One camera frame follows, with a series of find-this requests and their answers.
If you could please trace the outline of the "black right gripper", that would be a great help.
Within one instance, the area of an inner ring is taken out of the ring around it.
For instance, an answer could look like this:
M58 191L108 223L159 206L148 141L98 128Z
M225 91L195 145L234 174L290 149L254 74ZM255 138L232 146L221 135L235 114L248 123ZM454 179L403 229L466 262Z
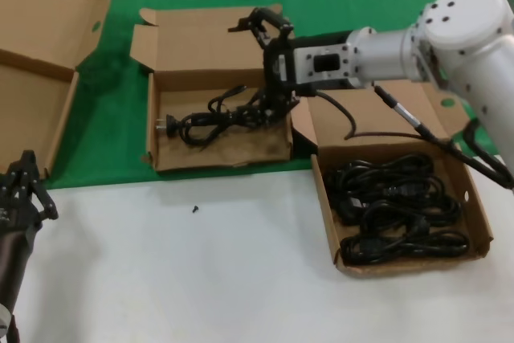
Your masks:
M265 24L274 27L278 36L272 38ZM292 96L299 93L294 50L300 42L299 38L288 38L293 30L294 26L282 14L266 7L254 8L227 30L229 33L250 31L263 49L265 90L258 90L248 101L253 127L279 123L300 102L298 97Z

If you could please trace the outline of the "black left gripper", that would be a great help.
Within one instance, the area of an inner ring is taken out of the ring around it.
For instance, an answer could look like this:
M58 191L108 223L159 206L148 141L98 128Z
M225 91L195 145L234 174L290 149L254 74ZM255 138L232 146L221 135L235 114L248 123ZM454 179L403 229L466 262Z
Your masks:
M43 209L32 202L34 194ZM59 217L55 203L39 180L39 169L33 150L24 150L18 161L10 164L1 176L1 235L15 231L42 228L42 221Z

